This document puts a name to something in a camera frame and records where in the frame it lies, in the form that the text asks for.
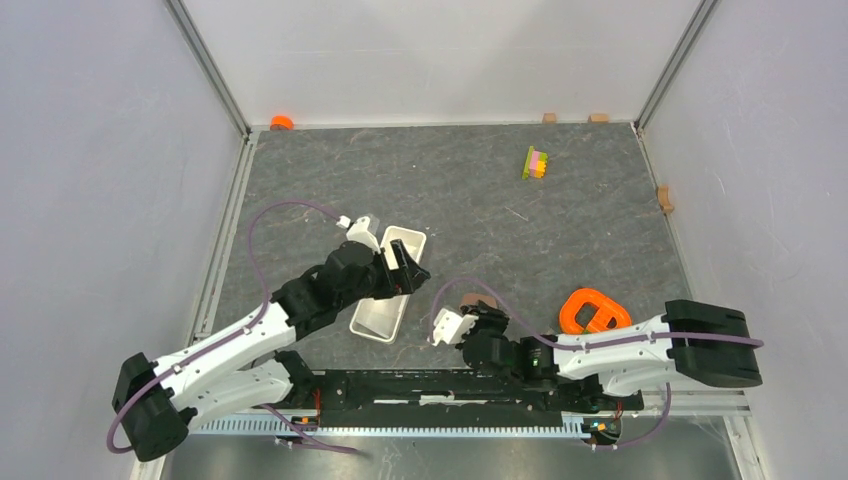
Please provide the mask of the white rectangular tray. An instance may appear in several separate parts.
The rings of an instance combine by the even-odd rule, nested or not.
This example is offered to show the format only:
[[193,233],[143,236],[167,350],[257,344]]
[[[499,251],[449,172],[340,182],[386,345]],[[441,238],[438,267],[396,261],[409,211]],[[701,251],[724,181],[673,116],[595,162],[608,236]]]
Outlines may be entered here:
[[[416,263],[421,261],[423,249],[427,242],[427,235],[424,232],[399,226],[387,226],[379,245],[388,255],[391,255],[390,242],[392,240],[401,240],[412,259]],[[353,313],[349,331],[354,335],[372,341],[384,344],[394,343],[408,301],[408,295],[385,300],[361,300]]]

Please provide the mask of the brown leather card holder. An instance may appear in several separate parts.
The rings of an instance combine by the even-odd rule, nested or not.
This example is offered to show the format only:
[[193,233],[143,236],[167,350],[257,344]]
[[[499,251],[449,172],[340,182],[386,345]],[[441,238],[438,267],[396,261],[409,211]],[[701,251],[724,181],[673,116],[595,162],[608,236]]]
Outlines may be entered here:
[[479,304],[485,304],[488,308],[498,308],[497,300],[494,297],[479,293],[467,293],[460,301],[461,307],[478,306]]

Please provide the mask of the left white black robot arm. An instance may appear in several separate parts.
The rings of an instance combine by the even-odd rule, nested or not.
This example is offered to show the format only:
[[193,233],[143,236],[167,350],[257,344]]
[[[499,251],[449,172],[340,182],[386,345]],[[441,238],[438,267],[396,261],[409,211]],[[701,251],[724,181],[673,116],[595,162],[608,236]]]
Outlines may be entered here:
[[241,320],[189,347],[148,359],[137,353],[121,365],[112,399],[115,417],[106,445],[142,462],[174,450],[206,424],[263,405],[306,405],[314,381],[288,346],[331,325],[363,299],[405,297],[430,274],[423,246],[395,239],[371,248],[345,241],[315,265],[268,295]]

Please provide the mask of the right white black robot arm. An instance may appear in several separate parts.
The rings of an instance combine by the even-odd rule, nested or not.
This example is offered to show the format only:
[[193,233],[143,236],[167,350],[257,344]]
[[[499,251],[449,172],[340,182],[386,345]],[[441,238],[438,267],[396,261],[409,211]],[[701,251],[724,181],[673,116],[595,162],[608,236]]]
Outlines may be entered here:
[[591,408],[680,379],[721,389],[763,382],[755,354],[763,343],[751,338],[738,310],[673,300],[663,313],[633,326],[519,340],[507,338],[509,322],[503,311],[479,302],[437,331],[461,351],[467,366],[527,390],[573,386]]

